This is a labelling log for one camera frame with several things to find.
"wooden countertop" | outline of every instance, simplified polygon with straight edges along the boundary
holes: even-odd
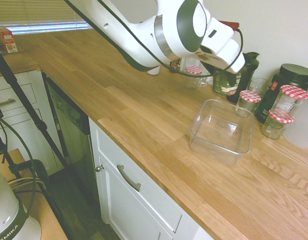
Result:
[[[39,70],[40,67],[33,58],[30,57],[21,46],[17,46],[18,52],[15,53],[6,53],[3,48],[0,47],[0,51],[4,56],[5,61],[9,65],[13,73],[22,73],[32,70]]]
[[[139,72],[93,29],[15,40],[213,238],[308,240],[308,150],[264,137],[256,120],[251,153],[223,165],[189,149],[204,101],[225,100],[210,87]]]

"white cabinet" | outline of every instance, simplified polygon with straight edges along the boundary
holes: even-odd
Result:
[[[15,76],[36,113],[46,123],[47,131],[51,138],[58,149],[61,150],[60,140],[41,72],[34,70],[18,73]],[[25,107],[3,77],[0,77],[0,103],[3,103],[3,105],[0,106],[4,115],[3,119],[23,138],[33,158],[43,162],[48,174],[51,175],[62,169],[63,166],[59,159],[53,153],[41,131],[37,129]],[[19,149],[24,159],[29,160],[28,154],[21,141],[7,127],[4,129],[8,139],[7,150]],[[0,136],[5,143],[5,135],[1,126]]]
[[[92,120],[101,216],[122,240],[212,240]]]

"red box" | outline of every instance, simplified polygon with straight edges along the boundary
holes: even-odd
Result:
[[[18,52],[12,32],[5,27],[0,27],[0,43],[9,54]]]

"black canister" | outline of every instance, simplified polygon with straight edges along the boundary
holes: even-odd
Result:
[[[243,53],[243,56],[245,58],[245,65],[240,71],[241,77],[236,92],[234,92],[233,94],[231,94],[230,92],[228,96],[226,96],[226,99],[229,100],[230,102],[236,104],[239,100],[240,92],[246,90],[255,70],[259,67],[260,63],[256,59],[258,55],[260,54],[257,52]]]
[[[283,85],[294,85],[307,90],[308,68],[295,64],[282,64],[279,71],[274,74],[261,103],[255,111],[255,116],[261,123],[265,122]]]

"drawer handle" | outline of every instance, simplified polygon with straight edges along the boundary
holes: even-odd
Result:
[[[15,102],[16,102],[15,99],[9,98],[7,101],[2,101],[2,102],[0,102],[0,107],[1,107],[1,106],[4,106],[4,105],[7,105],[7,104],[15,103]]]
[[[122,175],[122,177],[126,180],[126,182],[131,185],[136,191],[141,190],[141,184],[140,183],[134,183],[129,176],[126,175],[126,173],[123,171],[124,166],[123,165],[117,165],[117,169],[119,173]]]

